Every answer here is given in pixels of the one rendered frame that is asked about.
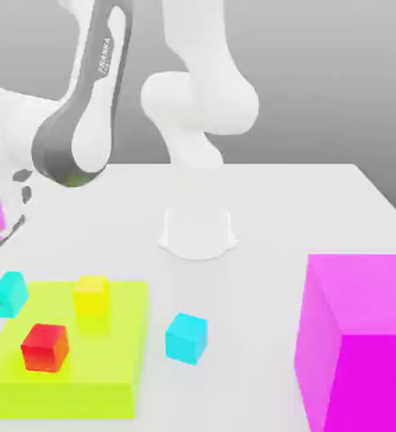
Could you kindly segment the small cyan cube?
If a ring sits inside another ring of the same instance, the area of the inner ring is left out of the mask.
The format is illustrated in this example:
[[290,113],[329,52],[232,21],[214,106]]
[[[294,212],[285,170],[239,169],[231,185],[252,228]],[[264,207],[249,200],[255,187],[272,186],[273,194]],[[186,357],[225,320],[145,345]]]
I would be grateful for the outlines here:
[[165,331],[165,354],[170,359],[196,365],[208,343],[208,321],[178,313]]
[[15,318],[28,298],[29,292],[21,272],[6,272],[0,278],[0,318]]

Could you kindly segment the small red cube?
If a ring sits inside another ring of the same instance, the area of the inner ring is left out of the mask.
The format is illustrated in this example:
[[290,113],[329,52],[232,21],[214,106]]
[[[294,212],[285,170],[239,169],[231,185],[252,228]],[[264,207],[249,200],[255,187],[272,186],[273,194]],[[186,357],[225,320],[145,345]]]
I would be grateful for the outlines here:
[[67,328],[36,323],[20,348],[27,370],[56,373],[62,368],[69,352]]

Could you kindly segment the small yellow cube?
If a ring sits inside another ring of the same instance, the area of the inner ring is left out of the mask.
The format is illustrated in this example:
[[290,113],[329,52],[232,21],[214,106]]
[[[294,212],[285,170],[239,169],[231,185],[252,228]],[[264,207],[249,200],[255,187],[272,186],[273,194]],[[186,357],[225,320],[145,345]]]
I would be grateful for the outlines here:
[[81,276],[73,285],[73,306],[77,315],[101,316],[107,313],[110,290],[107,277]]

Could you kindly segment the large lime box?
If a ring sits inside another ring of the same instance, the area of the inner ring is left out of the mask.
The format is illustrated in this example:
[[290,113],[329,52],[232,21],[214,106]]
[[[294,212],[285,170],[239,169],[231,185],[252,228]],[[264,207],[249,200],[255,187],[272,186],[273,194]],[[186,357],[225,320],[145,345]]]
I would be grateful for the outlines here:
[[[0,332],[0,419],[131,419],[149,326],[149,285],[109,284],[103,316],[77,316],[70,282],[31,282],[21,312]],[[58,372],[27,370],[21,343],[36,324],[63,325]]]

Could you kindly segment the large magenta box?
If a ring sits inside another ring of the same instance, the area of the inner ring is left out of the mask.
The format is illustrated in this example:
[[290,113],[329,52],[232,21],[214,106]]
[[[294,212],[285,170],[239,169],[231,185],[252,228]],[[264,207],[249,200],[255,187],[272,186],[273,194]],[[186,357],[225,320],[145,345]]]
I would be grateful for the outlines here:
[[396,432],[396,254],[311,254],[294,358],[311,432]]

